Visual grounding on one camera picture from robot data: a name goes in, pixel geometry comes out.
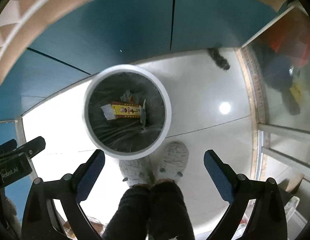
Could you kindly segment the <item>dark trouser legs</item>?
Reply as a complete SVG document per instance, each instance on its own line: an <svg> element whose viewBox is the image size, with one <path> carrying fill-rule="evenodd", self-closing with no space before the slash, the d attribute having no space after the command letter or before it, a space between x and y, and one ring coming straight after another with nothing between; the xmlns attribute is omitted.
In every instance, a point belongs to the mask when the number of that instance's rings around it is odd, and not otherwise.
<svg viewBox="0 0 310 240"><path fill-rule="evenodd" d="M195 239L183 194L174 182L134 186L122 196L103 239Z"/></svg>

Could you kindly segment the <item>grey slipper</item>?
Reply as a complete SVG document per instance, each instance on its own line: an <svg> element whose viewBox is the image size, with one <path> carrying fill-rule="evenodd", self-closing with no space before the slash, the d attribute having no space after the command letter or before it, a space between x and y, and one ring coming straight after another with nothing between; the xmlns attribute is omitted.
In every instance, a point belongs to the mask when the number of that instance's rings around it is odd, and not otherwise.
<svg viewBox="0 0 310 240"><path fill-rule="evenodd" d="M135 185L152 186L152 180L143 158L135 160L119 160L119 168L124 182L129 187Z"/></svg>
<svg viewBox="0 0 310 240"><path fill-rule="evenodd" d="M184 175L188 159L189 151L182 142L167 144L154 173L155 181L170 179L178 183Z"/></svg>

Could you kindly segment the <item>white trash bin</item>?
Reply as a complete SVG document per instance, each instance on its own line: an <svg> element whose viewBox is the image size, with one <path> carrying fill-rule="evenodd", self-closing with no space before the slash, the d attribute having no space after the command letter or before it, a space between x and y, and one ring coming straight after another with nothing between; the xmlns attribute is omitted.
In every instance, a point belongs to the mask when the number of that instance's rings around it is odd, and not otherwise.
<svg viewBox="0 0 310 240"><path fill-rule="evenodd" d="M151 72L130 64L103 70L84 96L83 120L93 144L113 158L153 153L171 124L168 93Z"/></svg>

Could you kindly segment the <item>yellow red snack wrapper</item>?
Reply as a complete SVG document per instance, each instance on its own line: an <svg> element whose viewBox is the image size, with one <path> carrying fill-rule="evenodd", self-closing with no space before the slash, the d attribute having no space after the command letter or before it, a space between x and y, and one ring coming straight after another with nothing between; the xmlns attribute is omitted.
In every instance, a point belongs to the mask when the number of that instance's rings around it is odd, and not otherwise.
<svg viewBox="0 0 310 240"><path fill-rule="evenodd" d="M130 103L112 102L115 118L140 118L140 106Z"/></svg>

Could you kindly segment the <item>black trash bag liner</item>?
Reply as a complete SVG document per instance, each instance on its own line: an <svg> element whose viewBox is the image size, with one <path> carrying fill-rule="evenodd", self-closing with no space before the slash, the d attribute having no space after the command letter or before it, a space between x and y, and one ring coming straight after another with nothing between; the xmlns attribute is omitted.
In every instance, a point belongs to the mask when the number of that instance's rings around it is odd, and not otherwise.
<svg viewBox="0 0 310 240"><path fill-rule="evenodd" d="M156 85L130 72L98 81L89 96L87 113L97 142L121 154L144 151L154 144L166 117Z"/></svg>

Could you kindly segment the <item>left grey slipper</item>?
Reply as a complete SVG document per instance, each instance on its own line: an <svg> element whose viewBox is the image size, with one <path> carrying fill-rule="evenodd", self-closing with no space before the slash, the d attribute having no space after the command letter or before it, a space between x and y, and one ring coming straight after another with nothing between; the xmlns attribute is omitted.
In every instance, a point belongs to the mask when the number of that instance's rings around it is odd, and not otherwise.
<svg viewBox="0 0 310 240"><path fill-rule="evenodd" d="M152 180L143 158L135 160L119 160L119 168L124 182L129 187L135 185L152 186Z"/></svg>

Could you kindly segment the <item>right grey slipper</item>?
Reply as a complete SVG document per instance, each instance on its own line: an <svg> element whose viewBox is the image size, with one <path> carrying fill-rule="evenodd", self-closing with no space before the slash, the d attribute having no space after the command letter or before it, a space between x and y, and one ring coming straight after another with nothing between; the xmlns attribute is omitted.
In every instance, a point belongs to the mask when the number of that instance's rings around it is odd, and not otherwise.
<svg viewBox="0 0 310 240"><path fill-rule="evenodd" d="M188 159L189 151L182 142L167 144L154 173L155 181L170 179L178 183L184 175Z"/></svg>

